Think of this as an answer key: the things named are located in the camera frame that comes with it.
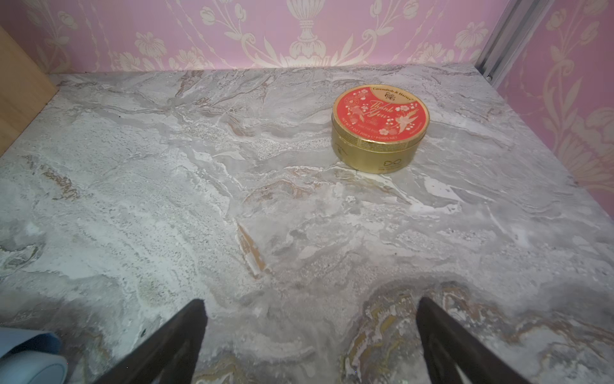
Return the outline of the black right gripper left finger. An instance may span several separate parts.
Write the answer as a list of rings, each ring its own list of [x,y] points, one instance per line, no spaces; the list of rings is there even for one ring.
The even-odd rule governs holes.
[[[96,382],[191,383],[207,323],[204,301],[190,301]]]

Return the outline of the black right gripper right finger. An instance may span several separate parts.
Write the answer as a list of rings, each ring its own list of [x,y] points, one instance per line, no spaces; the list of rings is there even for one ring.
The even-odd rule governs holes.
[[[430,382],[526,383],[527,379],[494,355],[452,316],[428,297],[416,313]]]

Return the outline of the light blue umbrella sleeve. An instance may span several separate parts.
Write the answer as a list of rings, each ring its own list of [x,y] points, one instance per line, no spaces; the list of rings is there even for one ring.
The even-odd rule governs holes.
[[[1,383],[64,383],[68,363],[61,349],[53,332],[2,327]]]

